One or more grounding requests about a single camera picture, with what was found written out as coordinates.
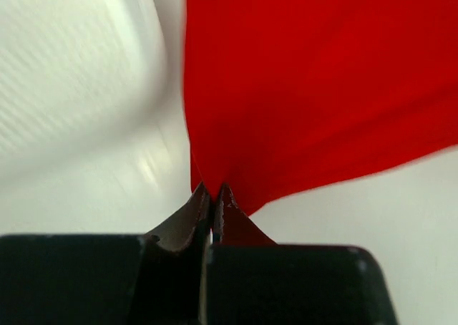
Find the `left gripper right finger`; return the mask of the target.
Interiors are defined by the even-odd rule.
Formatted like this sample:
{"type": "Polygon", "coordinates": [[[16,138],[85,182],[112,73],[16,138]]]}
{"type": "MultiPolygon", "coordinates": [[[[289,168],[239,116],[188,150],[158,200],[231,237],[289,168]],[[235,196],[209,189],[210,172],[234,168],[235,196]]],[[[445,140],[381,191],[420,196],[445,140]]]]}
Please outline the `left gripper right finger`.
{"type": "Polygon", "coordinates": [[[275,246],[239,207],[233,191],[224,184],[214,207],[213,244],[226,246],[275,246]]]}

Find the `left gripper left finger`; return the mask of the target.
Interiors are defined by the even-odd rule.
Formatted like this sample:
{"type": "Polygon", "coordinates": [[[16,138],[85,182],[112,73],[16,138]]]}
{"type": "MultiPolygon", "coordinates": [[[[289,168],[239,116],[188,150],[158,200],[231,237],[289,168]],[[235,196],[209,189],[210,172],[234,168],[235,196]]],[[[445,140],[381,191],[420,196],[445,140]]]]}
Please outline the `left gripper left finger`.
{"type": "Polygon", "coordinates": [[[191,324],[198,318],[210,196],[203,184],[145,234],[145,323],[191,324]]]}

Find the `bright red t-shirt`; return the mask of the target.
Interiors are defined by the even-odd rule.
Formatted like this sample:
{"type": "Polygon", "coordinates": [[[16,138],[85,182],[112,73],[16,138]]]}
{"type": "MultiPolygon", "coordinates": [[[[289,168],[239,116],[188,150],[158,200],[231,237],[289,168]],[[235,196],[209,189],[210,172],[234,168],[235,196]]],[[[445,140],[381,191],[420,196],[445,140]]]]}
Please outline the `bright red t-shirt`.
{"type": "Polygon", "coordinates": [[[457,144],[457,0],[186,0],[190,183],[273,200],[457,144]]]}

